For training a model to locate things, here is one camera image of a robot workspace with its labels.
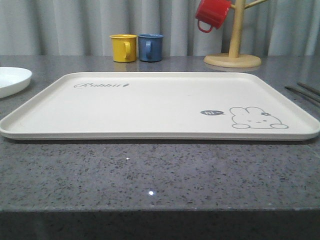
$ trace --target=red mug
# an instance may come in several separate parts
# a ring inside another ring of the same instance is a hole
[[[228,15],[230,6],[231,1],[229,0],[201,0],[195,13],[200,31],[210,33],[213,27],[220,28]],[[210,29],[204,30],[201,28],[200,21],[211,25]]]

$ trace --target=plate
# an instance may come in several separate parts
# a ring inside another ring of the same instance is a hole
[[[32,72],[20,67],[0,67],[0,99],[25,89]]]
[[[223,72],[72,73],[0,121],[16,140],[300,141],[319,131],[262,79]]]

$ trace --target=yellow mug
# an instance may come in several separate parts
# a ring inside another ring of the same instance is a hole
[[[113,61],[128,63],[137,60],[137,35],[116,34],[110,36],[113,48]]]

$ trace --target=table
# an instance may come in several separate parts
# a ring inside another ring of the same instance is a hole
[[[0,56],[33,72],[0,99],[0,119],[76,72],[245,72],[320,120],[284,88],[320,88],[320,57],[269,56],[256,68],[202,56],[113,62],[109,56]],[[320,139],[307,141],[56,140],[0,136],[0,239],[317,239]]]

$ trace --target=chopsticks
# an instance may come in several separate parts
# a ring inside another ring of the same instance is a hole
[[[302,83],[302,82],[298,82],[297,83],[299,86],[303,87],[304,89],[302,88],[297,88],[295,86],[285,86],[286,89],[290,90],[290,91],[293,91],[293,92],[296,92],[296,93],[300,93],[318,103],[320,103],[320,91],[305,84],[305,83]]]

